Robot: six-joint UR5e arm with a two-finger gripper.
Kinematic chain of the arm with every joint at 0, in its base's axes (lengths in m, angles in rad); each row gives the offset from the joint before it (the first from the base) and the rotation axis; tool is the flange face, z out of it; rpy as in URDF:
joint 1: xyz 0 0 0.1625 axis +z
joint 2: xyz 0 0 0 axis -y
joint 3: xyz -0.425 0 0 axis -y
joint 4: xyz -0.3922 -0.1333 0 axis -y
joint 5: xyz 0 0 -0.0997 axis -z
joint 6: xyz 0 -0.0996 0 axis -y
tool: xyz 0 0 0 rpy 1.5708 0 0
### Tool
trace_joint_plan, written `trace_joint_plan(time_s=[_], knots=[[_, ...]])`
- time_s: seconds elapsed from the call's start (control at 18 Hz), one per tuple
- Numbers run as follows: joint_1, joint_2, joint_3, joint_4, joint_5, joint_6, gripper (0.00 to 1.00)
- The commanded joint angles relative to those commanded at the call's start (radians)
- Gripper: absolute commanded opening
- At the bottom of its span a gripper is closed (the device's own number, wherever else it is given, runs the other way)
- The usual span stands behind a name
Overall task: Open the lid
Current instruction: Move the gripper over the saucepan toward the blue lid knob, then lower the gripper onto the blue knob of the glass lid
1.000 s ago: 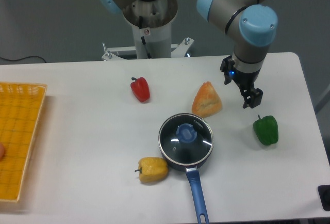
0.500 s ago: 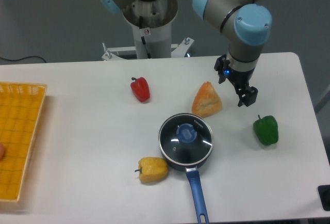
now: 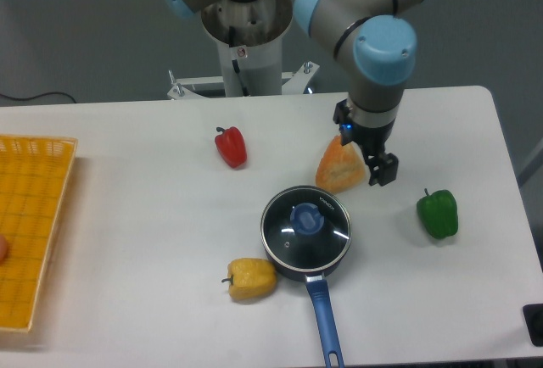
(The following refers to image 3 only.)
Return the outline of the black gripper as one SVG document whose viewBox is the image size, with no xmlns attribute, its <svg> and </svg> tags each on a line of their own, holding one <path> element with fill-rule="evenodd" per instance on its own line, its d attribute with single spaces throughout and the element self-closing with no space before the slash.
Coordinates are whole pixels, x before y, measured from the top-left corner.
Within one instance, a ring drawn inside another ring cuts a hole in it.
<svg viewBox="0 0 543 368">
<path fill-rule="evenodd" d="M 369 156 L 366 163 L 370 186 L 384 187 L 396 179 L 399 160 L 393 153 L 384 152 L 395 122 L 395 109 L 370 112 L 346 98 L 336 104 L 333 122 L 339 127 L 342 145 L 354 142 Z"/>
</svg>

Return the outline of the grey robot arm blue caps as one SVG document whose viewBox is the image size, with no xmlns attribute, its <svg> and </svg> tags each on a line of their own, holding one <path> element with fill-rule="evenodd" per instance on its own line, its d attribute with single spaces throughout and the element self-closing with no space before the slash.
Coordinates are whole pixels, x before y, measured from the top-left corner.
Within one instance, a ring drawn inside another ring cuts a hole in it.
<svg viewBox="0 0 543 368">
<path fill-rule="evenodd" d="M 386 185 L 399 161 L 385 149 L 417 36 L 399 13 L 425 0 L 165 0 L 179 18 L 199 15 L 219 53 L 229 97 L 282 90 L 282 40 L 292 23 L 330 53 L 351 79 L 333 121 L 342 143 L 361 149 L 370 183 Z"/>
</svg>

